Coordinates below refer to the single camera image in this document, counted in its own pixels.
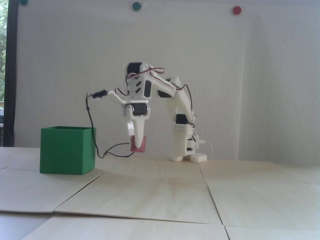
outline magnet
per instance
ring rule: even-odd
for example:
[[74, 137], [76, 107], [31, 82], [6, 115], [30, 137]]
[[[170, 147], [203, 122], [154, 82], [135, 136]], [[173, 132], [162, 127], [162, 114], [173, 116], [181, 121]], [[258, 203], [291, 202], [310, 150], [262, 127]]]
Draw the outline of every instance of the magnet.
[[242, 9], [239, 6], [235, 6], [232, 11], [235, 15], [239, 15], [241, 13]]

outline black connector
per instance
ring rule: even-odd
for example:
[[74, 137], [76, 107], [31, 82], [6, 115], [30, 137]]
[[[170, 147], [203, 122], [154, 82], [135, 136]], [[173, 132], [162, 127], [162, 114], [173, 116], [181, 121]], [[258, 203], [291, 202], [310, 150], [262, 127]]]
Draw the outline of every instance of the black connector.
[[107, 96], [107, 95], [108, 95], [108, 92], [104, 89], [102, 91], [95, 92], [91, 96], [92, 96], [93, 99], [96, 99], [96, 98], [102, 98], [102, 97]]

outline wooden board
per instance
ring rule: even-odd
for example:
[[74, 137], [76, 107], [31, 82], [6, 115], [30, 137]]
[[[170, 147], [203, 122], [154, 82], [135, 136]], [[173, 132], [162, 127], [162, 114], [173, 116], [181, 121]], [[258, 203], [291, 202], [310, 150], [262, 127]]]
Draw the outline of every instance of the wooden board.
[[197, 178], [105, 172], [55, 211], [221, 224], [204, 179]]
[[320, 230], [320, 186], [233, 180], [207, 184], [226, 226]]
[[319, 240], [320, 231], [226, 227], [230, 240]]
[[271, 162], [209, 161], [199, 166], [205, 179], [290, 184], [303, 182]]
[[278, 165], [308, 184], [320, 185], [319, 166]]
[[53, 217], [23, 240], [228, 240], [222, 225], [115, 219]]
[[172, 162], [165, 157], [96, 158], [96, 168], [130, 176], [202, 178], [199, 164]]
[[32, 170], [0, 170], [0, 211], [52, 212], [81, 188], [101, 175], [41, 174]]
[[0, 239], [20, 240], [52, 217], [52, 213], [0, 212]]
[[0, 168], [39, 170], [40, 148], [0, 148]]

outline window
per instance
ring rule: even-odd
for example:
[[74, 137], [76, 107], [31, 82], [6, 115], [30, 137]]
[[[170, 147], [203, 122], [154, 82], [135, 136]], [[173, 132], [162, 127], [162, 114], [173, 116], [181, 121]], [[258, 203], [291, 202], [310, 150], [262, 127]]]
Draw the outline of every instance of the window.
[[0, 0], [0, 146], [3, 144], [4, 82], [9, 0]]

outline green box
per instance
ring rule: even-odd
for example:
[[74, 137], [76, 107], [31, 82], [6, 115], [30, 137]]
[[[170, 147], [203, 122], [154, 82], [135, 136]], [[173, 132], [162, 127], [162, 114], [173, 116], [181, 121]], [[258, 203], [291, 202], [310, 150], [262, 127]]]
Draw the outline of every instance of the green box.
[[57, 126], [41, 129], [40, 173], [83, 175], [94, 166], [92, 128]]

